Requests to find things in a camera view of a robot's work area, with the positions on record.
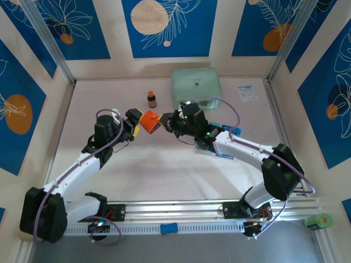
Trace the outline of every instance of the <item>gray floor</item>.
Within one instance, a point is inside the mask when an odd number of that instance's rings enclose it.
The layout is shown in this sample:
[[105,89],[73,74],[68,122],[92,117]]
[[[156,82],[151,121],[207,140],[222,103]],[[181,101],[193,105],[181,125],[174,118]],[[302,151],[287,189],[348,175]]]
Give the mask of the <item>gray floor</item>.
[[123,236],[115,247],[100,247],[88,237],[64,237],[35,248],[31,258],[33,263],[323,262],[314,232],[297,222],[277,222],[256,241],[243,234],[174,234]]

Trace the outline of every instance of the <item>white robotic arm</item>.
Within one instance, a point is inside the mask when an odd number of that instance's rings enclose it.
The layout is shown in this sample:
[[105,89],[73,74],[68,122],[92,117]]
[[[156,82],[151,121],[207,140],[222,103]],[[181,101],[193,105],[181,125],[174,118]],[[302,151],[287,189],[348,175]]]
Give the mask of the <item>white robotic arm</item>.
[[[116,116],[114,118],[107,115],[98,117],[95,124],[95,134],[89,138],[87,146],[77,161],[54,181],[44,185],[42,189],[33,187],[27,192],[20,223],[22,231],[33,234],[37,223],[38,237],[54,243],[62,237],[68,225],[91,215],[106,216],[107,199],[104,196],[87,193],[80,201],[69,202],[69,200],[89,177],[104,166],[111,157],[112,147],[115,144],[134,139],[142,113],[132,109],[126,113],[126,116],[128,118],[123,120],[122,132],[114,122]],[[251,187],[239,202],[228,206],[224,215],[229,215],[229,218],[252,218],[257,215],[256,211],[269,205],[273,199],[287,200],[300,181],[300,178],[293,171],[286,169],[270,155],[270,153],[280,155],[296,169],[303,172],[287,146],[272,147],[255,144],[235,136],[231,138],[228,131],[208,124],[203,111],[199,109],[197,104],[185,105],[180,114],[178,111],[165,113],[158,121],[176,137],[193,136],[201,148],[235,156],[263,173],[264,182]],[[121,138],[114,145],[107,147],[98,155],[87,158],[115,138],[117,133],[121,135]],[[43,210],[40,211],[40,203],[47,196],[49,197],[46,205],[44,208],[41,207]],[[40,220],[36,222],[38,213],[40,213]]]

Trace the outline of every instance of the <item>orange circle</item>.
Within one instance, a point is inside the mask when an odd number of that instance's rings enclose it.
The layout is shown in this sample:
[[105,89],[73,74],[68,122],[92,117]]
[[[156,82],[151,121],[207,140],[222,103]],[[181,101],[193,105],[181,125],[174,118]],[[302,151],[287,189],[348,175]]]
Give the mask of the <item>orange circle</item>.
[[68,34],[62,34],[60,36],[60,39],[61,39],[62,42],[64,42],[67,45],[73,44],[73,42],[75,41],[73,39],[73,37],[71,35],[68,35]]
[[333,120],[338,116],[338,107],[334,104],[330,104],[326,110],[328,119]]
[[6,102],[8,105],[5,104],[5,109],[9,110],[5,114],[7,126],[14,133],[26,134],[31,128],[33,120],[31,103],[26,97],[18,94],[10,96]]
[[266,51],[279,51],[283,41],[289,32],[291,24],[283,24],[278,28],[274,28],[265,35],[263,40],[263,48]]

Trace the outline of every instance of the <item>blue clip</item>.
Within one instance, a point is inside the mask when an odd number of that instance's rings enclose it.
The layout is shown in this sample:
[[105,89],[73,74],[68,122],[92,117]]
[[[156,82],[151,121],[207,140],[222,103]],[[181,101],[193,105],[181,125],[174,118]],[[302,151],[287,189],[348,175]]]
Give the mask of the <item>blue clip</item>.
[[160,229],[161,229],[162,235],[166,235],[170,233],[178,233],[178,224],[177,223],[161,224]]
[[[229,131],[229,130],[232,128],[232,126],[222,125],[222,128],[223,128],[224,130]],[[234,134],[235,136],[240,137],[240,135],[241,135],[241,128],[239,128],[239,127],[235,128],[235,129],[233,130],[232,134]]]

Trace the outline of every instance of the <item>white floor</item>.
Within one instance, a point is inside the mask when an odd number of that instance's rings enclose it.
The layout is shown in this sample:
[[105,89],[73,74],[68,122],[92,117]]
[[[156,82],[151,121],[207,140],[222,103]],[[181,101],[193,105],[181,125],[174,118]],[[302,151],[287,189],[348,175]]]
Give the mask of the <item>white floor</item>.
[[[242,137],[276,146],[279,136],[262,80],[235,77],[220,80],[223,99],[240,114]],[[236,90],[238,85],[253,85],[259,99],[242,102]],[[129,108],[139,108],[146,112],[148,90],[153,90],[157,98],[155,112],[173,112],[169,78],[78,81],[50,181],[79,156],[94,133],[97,110],[118,108],[124,114]],[[205,115],[209,121],[221,124],[232,125],[237,121],[223,103]],[[191,138],[182,139],[192,142]],[[152,135],[141,128],[136,140],[114,154],[99,173],[77,189],[72,200],[89,191],[105,195],[110,201],[240,198],[262,180],[258,170],[239,160],[200,155],[194,153],[194,146],[182,144],[162,128]]]

